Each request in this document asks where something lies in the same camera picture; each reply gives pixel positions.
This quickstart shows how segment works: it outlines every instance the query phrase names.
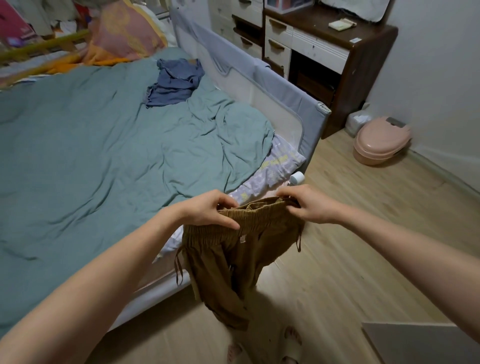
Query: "hand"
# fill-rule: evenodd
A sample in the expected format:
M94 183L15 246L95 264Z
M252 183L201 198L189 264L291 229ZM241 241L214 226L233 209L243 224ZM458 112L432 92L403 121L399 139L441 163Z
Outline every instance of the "hand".
M176 204L182 216L181 223L184 225L222 225L227 228L238 230L240 225L233 219L220 215L217 205L224 207L238 207L237 201L232 197L213 190Z
M343 204L319 190L303 184L301 186L280 187L277 196L292 196L297 199L300 208L287 206L290 214L317 224L337 223Z

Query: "pink potty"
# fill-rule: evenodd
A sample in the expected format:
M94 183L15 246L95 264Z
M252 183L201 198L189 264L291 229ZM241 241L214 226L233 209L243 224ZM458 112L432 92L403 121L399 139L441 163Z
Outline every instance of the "pink potty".
M353 156L362 164L375 166L393 157L410 139L410 127L394 118L377 118L358 132L353 144Z

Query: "white drawer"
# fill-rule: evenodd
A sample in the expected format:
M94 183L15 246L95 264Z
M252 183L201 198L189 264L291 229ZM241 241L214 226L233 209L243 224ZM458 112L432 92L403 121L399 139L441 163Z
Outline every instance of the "white drawer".
M250 54L252 57L262 59L262 47L258 44L252 43L242 36L239 36L235 32L233 33L233 44Z
M231 0L232 14L255 24L259 27L262 27L262 11L263 6L261 3L256 2L255 0Z
M349 53L344 48L298 29L293 30L292 49L339 74L343 72Z
M212 21L212 30L223 38L233 42L233 28L235 22L232 18L226 18L221 15L210 14Z
M229 0L209 0L208 7L212 15L220 15L226 18L232 17L232 9Z
M292 47L293 27L269 16L265 17L265 39L273 39L289 48Z
M270 59L283 68L283 75L288 79L288 70L290 68L290 56L292 50L284 45L275 42L270 38L265 38L265 58Z

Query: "desk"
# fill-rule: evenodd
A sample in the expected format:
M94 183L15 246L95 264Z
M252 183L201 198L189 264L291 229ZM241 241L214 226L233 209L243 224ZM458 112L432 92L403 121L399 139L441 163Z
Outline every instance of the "desk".
M332 110L322 139L336 133L367 98L398 28L318 4L284 15L264 9L263 15L263 60ZM342 32L328 26L345 17L357 26Z

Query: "plastic storage box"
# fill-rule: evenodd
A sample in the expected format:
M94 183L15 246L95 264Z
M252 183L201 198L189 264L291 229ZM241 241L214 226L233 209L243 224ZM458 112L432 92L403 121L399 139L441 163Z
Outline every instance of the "plastic storage box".
M280 14L313 5L313 0L265 0L265 7Z

